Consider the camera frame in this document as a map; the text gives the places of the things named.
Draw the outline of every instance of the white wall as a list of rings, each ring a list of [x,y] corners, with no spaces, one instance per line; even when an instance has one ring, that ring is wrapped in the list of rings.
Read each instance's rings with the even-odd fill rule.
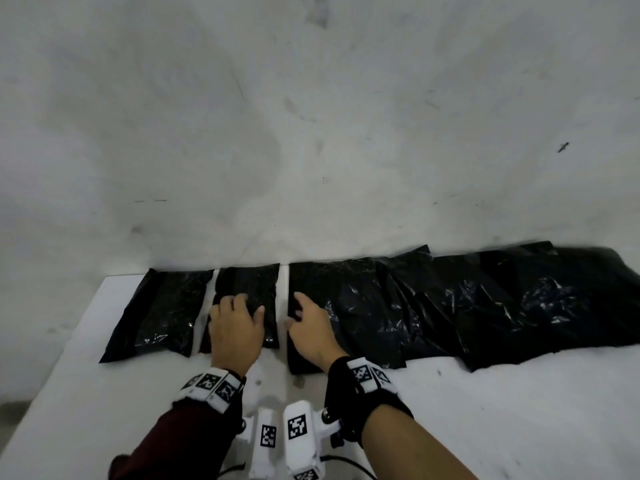
[[[313,9],[0,0],[0,400],[107,274],[537,238],[640,266],[640,0]]]

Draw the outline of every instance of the wire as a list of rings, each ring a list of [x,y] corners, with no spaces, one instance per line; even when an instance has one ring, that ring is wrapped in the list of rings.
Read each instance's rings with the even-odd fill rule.
[[[338,456],[338,455],[323,455],[320,457],[320,461],[329,461],[329,460],[340,460],[340,461],[344,461],[350,465],[353,465],[356,468],[361,469],[364,473],[366,473],[368,476],[370,476],[371,478],[373,478],[373,480],[378,480],[377,478],[375,478],[375,476],[373,476],[373,473],[371,473],[370,471],[368,471],[366,468],[364,468],[361,464],[356,463],[354,460],[351,460],[349,458],[345,458],[344,456]]]
[[[246,463],[243,463],[242,465],[234,465],[233,467],[229,467],[226,470],[222,470],[217,478],[220,478],[222,475],[228,474],[229,472],[235,472],[236,470],[244,470]]]

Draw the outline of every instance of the dark red sleeve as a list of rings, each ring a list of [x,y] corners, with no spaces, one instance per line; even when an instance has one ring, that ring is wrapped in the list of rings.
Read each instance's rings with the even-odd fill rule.
[[[207,403],[173,404],[131,455],[113,459],[109,480],[215,478],[242,423],[242,395],[222,415]]]

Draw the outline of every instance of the qr code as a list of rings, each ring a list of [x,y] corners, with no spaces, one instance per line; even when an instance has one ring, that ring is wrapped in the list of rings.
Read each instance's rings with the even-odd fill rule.
[[[352,369],[351,371],[353,372],[353,375],[356,377],[356,380],[358,382],[366,382],[373,379],[371,377],[371,372],[366,365],[361,365],[359,367],[356,367],[355,369]]]
[[[293,475],[293,478],[295,478],[295,480],[318,480],[319,477],[315,470],[307,470],[298,475]]]
[[[220,379],[221,378],[219,376],[214,376],[213,374],[204,374],[202,379],[200,379],[196,384],[196,387],[211,390],[218,382],[220,382]]]
[[[224,402],[230,403],[231,398],[234,396],[235,393],[236,393],[235,387],[233,387],[227,381],[222,381],[222,384],[220,384],[220,387],[216,389],[214,394],[219,396],[219,398],[222,399]]]
[[[289,430],[289,439],[297,438],[307,434],[307,419],[304,414],[296,416],[287,421],[287,429]]]
[[[377,375],[378,379],[380,379],[382,382],[388,382],[389,384],[391,384],[391,381],[389,380],[389,378],[384,372],[382,372],[380,369],[375,369],[373,367],[372,369],[373,369],[373,373]]]
[[[193,386],[199,378],[200,378],[200,374],[198,374],[197,376],[192,377],[191,379],[189,379],[189,382],[187,382],[187,384],[182,386],[182,388],[183,389],[187,389],[187,387]]]
[[[262,435],[260,436],[260,446],[276,448],[276,427],[268,424],[262,425]]]

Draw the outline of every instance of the shiny black plastic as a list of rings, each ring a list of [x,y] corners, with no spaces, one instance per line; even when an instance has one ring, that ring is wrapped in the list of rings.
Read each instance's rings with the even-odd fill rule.
[[[276,329],[276,282],[279,271],[279,264],[222,268],[216,280],[216,295],[213,298],[213,304],[217,305],[224,296],[247,293],[246,307],[252,316],[260,305],[264,305],[264,341],[262,346],[267,349],[277,349],[280,346]],[[202,336],[200,352],[211,353],[208,326],[205,327]]]
[[[469,370],[576,347],[640,343],[640,277],[612,250],[534,242],[433,258],[290,266],[294,291],[324,307],[340,345],[383,367],[458,356]],[[287,352],[292,374],[316,372]]]
[[[209,271],[149,269],[116,325],[101,363],[167,349],[188,357]]]

